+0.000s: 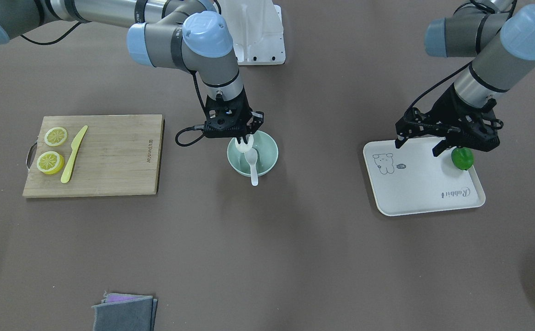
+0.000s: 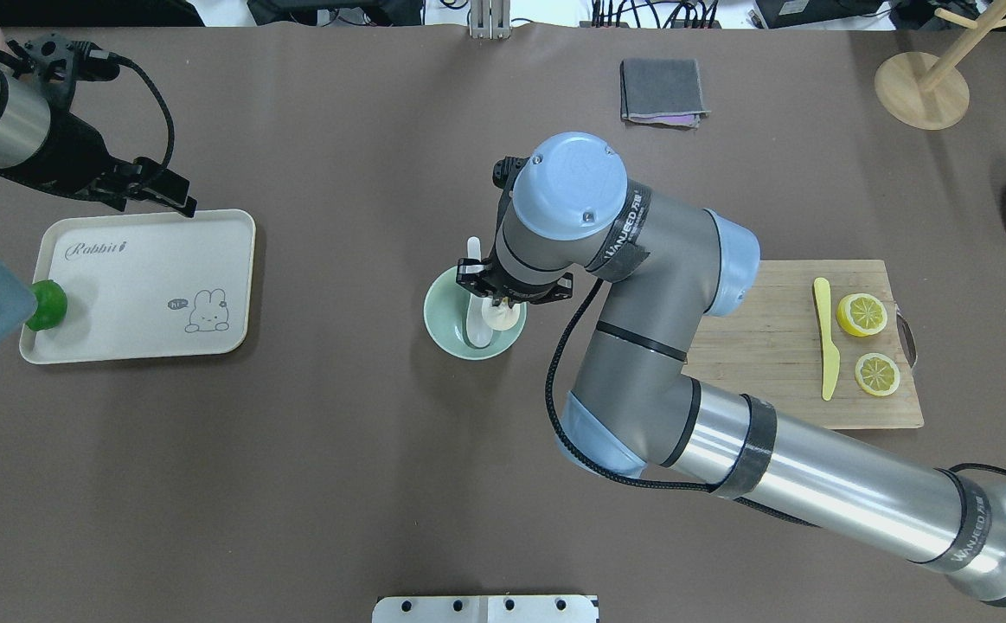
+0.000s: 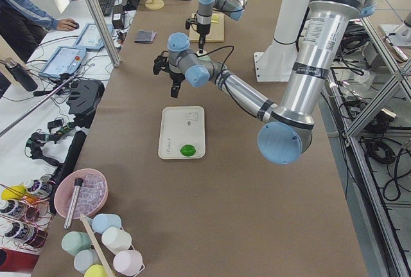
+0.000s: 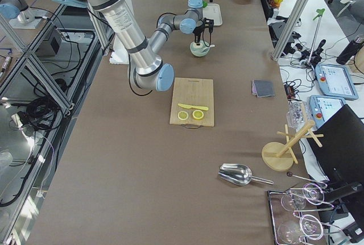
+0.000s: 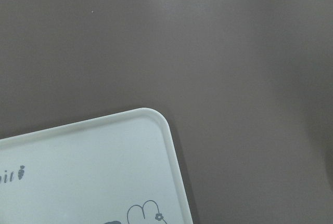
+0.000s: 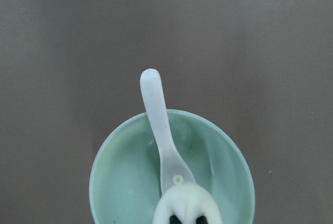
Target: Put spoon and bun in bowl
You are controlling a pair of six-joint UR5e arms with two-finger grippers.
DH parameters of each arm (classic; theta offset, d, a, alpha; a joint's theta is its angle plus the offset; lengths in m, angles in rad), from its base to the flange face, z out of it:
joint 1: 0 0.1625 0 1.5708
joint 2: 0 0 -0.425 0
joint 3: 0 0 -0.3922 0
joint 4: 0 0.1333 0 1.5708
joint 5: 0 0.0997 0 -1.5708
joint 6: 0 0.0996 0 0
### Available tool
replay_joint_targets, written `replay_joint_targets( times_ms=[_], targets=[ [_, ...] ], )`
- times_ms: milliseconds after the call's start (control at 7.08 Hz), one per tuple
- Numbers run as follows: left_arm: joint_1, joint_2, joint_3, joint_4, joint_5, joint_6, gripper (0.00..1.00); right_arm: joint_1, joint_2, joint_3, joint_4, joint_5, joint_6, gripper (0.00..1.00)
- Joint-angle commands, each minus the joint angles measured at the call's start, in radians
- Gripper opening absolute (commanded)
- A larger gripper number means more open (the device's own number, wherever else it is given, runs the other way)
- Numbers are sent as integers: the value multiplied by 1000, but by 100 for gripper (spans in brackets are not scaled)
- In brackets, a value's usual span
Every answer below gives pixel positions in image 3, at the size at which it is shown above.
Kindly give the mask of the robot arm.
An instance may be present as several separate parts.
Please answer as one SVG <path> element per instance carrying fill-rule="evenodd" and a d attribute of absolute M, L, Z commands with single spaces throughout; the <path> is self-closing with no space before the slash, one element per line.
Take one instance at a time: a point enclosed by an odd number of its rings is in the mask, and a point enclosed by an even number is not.
<path fill-rule="evenodd" d="M 198 50 L 203 52 L 206 36 L 211 31 L 211 20 L 213 11 L 223 13 L 235 21 L 239 21 L 244 13 L 248 0 L 198 0 L 198 9 L 195 14 L 197 26 Z"/>
<path fill-rule="evenodd" d="M 311 19 L 280 104 L 230 72 L 226 65 L 201 60 L 186 34 L 168 38 L 167 71 L 193 87 L 207 82 L 226 92 L 245 112 L 263 122 L 258 147 L 269 161 L 296 161 L 311 144 L 313 110 L 350 20 L 372 15 L 376 0 L 309 0 Z"/>

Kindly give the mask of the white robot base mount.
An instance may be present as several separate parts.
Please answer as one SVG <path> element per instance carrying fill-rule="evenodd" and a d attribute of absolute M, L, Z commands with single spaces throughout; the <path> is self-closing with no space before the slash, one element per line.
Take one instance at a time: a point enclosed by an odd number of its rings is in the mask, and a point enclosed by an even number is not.
<path fill-rule="evenodd" d="M 304 26 L 309 0 L 282 0 L 271 45 L 255 52 L 258 82 L 287 82 L 297 58 L 297 39 Z"/>

